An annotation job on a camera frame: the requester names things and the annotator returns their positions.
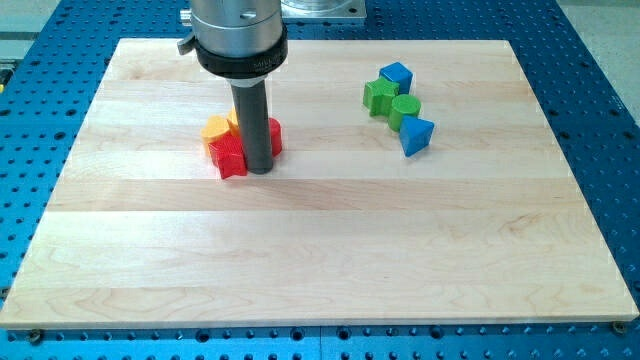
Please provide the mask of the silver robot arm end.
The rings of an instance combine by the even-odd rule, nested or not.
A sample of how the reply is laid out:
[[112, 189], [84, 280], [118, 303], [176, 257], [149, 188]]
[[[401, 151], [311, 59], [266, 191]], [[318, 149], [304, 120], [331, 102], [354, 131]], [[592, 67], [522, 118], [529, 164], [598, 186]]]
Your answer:
[[277, 69], [288, 55], [280, 0], [190, 0], [180, 20], [190, 33], [178, 52], [196, 52], [208, 72], [252, 79]]

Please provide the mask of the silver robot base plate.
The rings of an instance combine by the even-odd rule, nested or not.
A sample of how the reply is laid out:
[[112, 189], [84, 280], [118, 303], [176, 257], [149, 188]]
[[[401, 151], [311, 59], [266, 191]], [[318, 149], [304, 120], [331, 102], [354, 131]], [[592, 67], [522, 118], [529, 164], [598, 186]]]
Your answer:
[[281, 0], [290, 21], [360, 21], [367, 17], [365, 0]]

